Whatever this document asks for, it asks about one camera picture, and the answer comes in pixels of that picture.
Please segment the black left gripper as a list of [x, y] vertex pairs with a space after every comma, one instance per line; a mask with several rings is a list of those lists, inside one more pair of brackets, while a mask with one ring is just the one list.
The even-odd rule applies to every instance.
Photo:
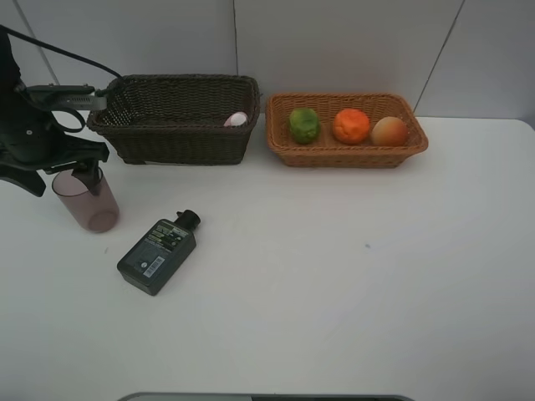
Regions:
[[110, 156], [102, 142], [67, 135], [54, 115], [23, 98], [1, 99], [1, 180], [41, 197], [47, 174], [73, 169], [71, 175], [92, 195], [100, 194], [100, 162]]

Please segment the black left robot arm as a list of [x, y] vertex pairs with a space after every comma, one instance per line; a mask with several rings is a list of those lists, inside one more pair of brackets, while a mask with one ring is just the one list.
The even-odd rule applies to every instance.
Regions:
[[46, 189], [40, 170], [48, 175], [69, 170], [98, 195], [99, 162], [107, 161], [110, 152], [105, 144], [74, 134], [85, 127], [81, 110], [106, 109], [105, 92], [88, 85], [26, 86], [13, 57], [11, 36], [109, 71], [100, 63], [2, 26], [1, 179], [40, 197]]

